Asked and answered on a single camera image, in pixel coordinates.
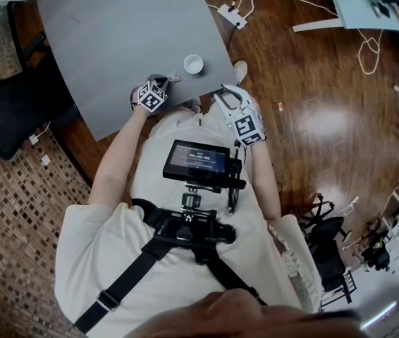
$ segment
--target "white t-shirt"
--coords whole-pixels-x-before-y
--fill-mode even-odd
[[[201,114],[191,118],[186,115],[183,119],[172,115],[159,123],[142,148],[131,197],[179,211],[186,189],[182,182],[162,177],[170,148],[175,139],[233,147],[232,135],[219,134],[215,124],[211,116]],[[246,163],[246,167],[251,164],[249,149]],[[250,181],[245,170],[240,177]],[[320,277],[293,215],[281,218],[275,232],[270,232],[250,184],[240,192],[233,215],[226,212],[225,189],[221,194],[199,194],[200,208],[216,209],[219,221],[232,225],[237,232],[234,243],[218,244],[217,251],[241,279],[269,305],[318,309]],[[56,255],[55,294],[71,322],[140,255],[153,234],[154,229],[143,223],[143,211],[137,206],[120,204],[115,211],[101,205],[67,209]],[[223,287],[207,266],[195,263],[191,251],[172,249],[116,311],[90,330],[88,337],[124,337],[160,312],[188,306],[217,291],[223,291]]]

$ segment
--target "shoe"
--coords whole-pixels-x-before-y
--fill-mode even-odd
[[[245,79],[248,73],[248,64],[244,60],[240,60],[234,65],[235,76],[237,77],[237,86]]]
[[[187,109],[193,111],[195,114],[202,113],[202,104],[200,98],[191,99],[186,101],[182,106],[186,107]]]

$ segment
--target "person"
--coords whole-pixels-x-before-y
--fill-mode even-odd
[[[241,81],[246,63],[236,66]],[[161,120],[143,144],[130,183],[133,199],[179,211],[182,182],[164,179],[162,170],[175,139],[234,147],[216,104],[207,114],[180,109]],[[75,322],[141,254],[154,229],[143,222],[138,206],[121,202],[135,159],[140,132],[148,117],[141,106],[105,153],[88,204],[70,206],[56,253],[55,295],[63,313]],[[100,320],[88,337],[363,337],[354,314],[317,313],[321,281],[295,216],[281,217],[269,147],[265,141],[240,149],[244,162],[234,214],[228,196],[203,192],[201,209],[215,209],[217,219],[232,225],[237,239],[218,244],[220,258],[267,306],[241,289],[225,292],[191,251],[172,249]]]

